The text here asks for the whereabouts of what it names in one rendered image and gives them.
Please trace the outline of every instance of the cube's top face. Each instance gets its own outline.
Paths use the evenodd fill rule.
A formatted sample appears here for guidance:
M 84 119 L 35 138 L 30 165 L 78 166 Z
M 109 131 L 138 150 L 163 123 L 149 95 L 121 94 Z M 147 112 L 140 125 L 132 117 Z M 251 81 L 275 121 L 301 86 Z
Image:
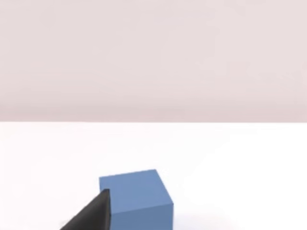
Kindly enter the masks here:
M 99 178 L 100 191 L 110 189 L 112 214 L 173 204 L 156 170 Z

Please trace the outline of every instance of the blue block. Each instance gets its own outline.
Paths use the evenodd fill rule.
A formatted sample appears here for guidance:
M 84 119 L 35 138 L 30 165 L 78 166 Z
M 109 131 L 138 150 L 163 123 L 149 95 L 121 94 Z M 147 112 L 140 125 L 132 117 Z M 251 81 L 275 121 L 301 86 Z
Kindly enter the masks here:
M 99 178 L 110 189 L 111 230 L 172 230 L 174 204 L 156 170 Z

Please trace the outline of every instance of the cube's front face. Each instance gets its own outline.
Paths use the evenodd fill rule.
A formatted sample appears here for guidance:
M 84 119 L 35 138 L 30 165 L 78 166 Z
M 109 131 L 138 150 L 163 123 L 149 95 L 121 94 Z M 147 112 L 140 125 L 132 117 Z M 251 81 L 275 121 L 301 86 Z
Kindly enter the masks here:
M 100 177 L 110 189 L 111 230 L 172 230 L 173 202 L 156 170 Z

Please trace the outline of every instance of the beige wall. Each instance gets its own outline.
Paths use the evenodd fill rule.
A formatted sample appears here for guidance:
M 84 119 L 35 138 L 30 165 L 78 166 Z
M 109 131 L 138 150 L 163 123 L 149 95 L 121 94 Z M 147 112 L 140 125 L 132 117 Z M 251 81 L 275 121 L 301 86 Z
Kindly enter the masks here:
M 0 0 L 0 120 L 307 121 L 305 0 Z

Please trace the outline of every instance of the black object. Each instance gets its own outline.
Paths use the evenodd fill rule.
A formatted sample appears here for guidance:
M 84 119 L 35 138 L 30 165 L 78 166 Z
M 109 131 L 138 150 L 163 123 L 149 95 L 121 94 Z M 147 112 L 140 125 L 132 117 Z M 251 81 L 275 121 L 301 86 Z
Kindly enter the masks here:
M 104 189 L 61 230 L 110 230 L 110 190 Z

